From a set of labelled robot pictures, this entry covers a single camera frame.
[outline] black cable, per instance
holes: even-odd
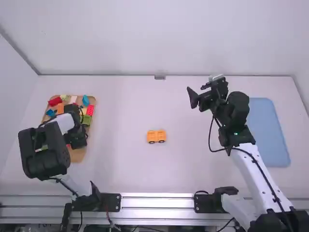
[[[211,152],[219,152],[219,151],[228,150],[228,148],[222,148],[222,149],[218,149],[218,150],[212,150],[212,149],[211,149],[210,137],[211,137],[211,128],[212,128],[212,124],[213,124],[213,120],[214,120],[214,119],[215,119],[215,118],[214,118],[214,116],[213,116],[213,117],[212,117],[212,120],[211,120],[211,126],[210,126],[210,129],[209,129],[209,135],[208,135],[208,147],[209,147],[209,150],[210,150]],[[272,195],[274,196],[275,202],[277,202],[277,204],[278,204],[280,210],[282,211],[282,214],[283,214],[283,216],[284,216],[284,219],[285,219],[285,221],[286,221],[286,223],[287,223],[287,227],[289,228],[289,230],[290,230],[291,232],[294,232],[294,231],[293,231],[293,228],[292,228],[292,225],[291,225],[291,222],[290,222],[290,220],[288,219],[287,214],[286,214],[286,212],[284,211],[284,208],[283,208],[283,206],[282,206],[282,204],[281,204],[281,202],[280,202],[280,199],[278,198],[276,192],[274,191],[273,187],[271,186],[269,180],[267,179],[265,173],[263,172],[261,166],[258,164],[258,162],[256,161],[256,159],[253,157],[253,155],[252,155],[251,153],[249,153],[249,152],[247,152],[247,151],[245,151],[245,150],[243,150],[243,149],[236,148],[236,147],[233,147],[232,149],[233,149],[233,150],[238,150],[238,151],[244,152],[244,153],[247,154],[247,155],[252,159],[252,161],[256,164],[257,168],[260,170],[260,172],[261,172],[263,178],[265,179],[265,181],[266,181],[266,183],[267,183],[267,185],[268,185],[268,187],[269,187],[269,189],[270,189]]]
[[[138,226],[136,226],[131,232],[134,232],[137,229]]]
[[[227,226],[228,226],[228,224],[230,224],[231,223],[231,221],[232,220],[234,220],[235,218],[231,218],[220,230],[218,230],[217,232],[220,232],[220,231],[222,231],[222,230],[224,230]]]
[[[144,228],[144,229],[152,230],[152,231],[157,231],[157,232],[165,232],[165,231],[154,229],[154,228],[147,227],[147,226],[137,226],[137,227],[138,228]]]
[[[293,228],[292,228],[292,225],[291,225],[291,222],[290,222],[290,220],[289,220],[289,218],[288,218],[286,212],[284,211],[284,208],[283,208],[283,206],[282,206],[282,204],[281,204],[281,202],[280,202],[280,199],[278,198],[278,196],[277,196],[275,190],[274,190],[273,187],[271,186],[271,184],[270,184],[269,180],[267,179],[265,173],[263,172],[261,166],[260,166],[259,163],[256,161],[256,159],[253,157],[253,155],[252,155],[251,153],[249,153],[248,151],[245,151],[245,150],[240,149],[240,148],[237,148],[237,147],[233,147],[232,150],[237,150],[237,151],[242,151],[242,152],[244,152],[244,153],[247,154],[247,155],[252,159],[252,161],[256,164],[257,168],[260,170],[260,172],[261,172],[263,178],[265,179],[265,181],[266,181],[266,183],[267,183],[267,185],[268,185],[268,187],[269,187],[269,189],[270,189],[270,191],[271,191],[271,194],[272,194],[272,195],[274,196],[274,198],[275,198],[274,201],[278,204],[280,210],[282,211],[282,214],[283,214],[283,216],[284,216],[284,219],[285,219],[285,221],[286,221],[286,223],[287,223],[287,227],[289,228],[289,230],[290,230],[291,232],[294,232],[294,231],[293,231]]]
[[[218,149],[218,150],[212,150],[211,149],[211,128],[212,128],[212,124],[213,124],[213,120],[214,119],[215,119],[214,116],[212,116],[211,127],[209,128],[209,134],[208,134],[208,148],[209,148],[209,151],[211,151],[211,152],[225,151],[226,148],[221,148],[221,149]]]
[[[205,194],[207,194],[207,195],[209,194],[207,191],[199,190],[199,191],[196,191],[196,192],[195,192],[194,196],[195,196],[197,193],[200,193],[200,192],[201,192],[201,193],[205,193]]]
[[[82,121],[81,121],[81,124],[84,122],[84,113],[83,113],[83,111],[82,111],[82,109],[81,109],[81,107],[78,107],[78,109],[81,111],[81,113],[82,113]]]
[[[81,229],[82,225],[83,225],[83,213],[81,211],[81,224],[79,225],[77,232]]]
[[[57,177],[50,177],[48,178],[49,180],[55,180],[56,183],[60,183],[63,185],[63,187],[65,187],[67,190],[69,190],[73,195],[75,195],[76,197],[79,197],[79,195],[77,194],[77,192],[75,192],[74,190],[72,190],[66,183],[64,183],[60,178]]]

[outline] green toy block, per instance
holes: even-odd
[[[84,120],[83,120],[83,124],[90,126],[91,123],[91,116],[90,115],[84,115]]]
[[[70,96],[69,96],[69,95],[65,95],[65,94],[63,94],[63,95],[60,95],[60,98],[61,98],[63,101],[68,102],[68,101],[69,101]]]

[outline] red toy block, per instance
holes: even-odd
[[[94,105],[88,105],[86,114],[92,116],[94,109],[95,109]]]
[[[58,105],[59,103],[62,103],[62,99],[60,97],[56,97],[48,101],[48,104],[50,106],[55,106],[55,105]]]

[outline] toy block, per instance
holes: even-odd
[[[94,105],[88,105],[86,115],[92,116],[94,109],[95,109]]]

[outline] white wall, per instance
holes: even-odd
[[[307,0],[0,0],[44,74],[294,75],[309,109]]]
[[[0,171],[24,117],[37,74],[0,35]]]

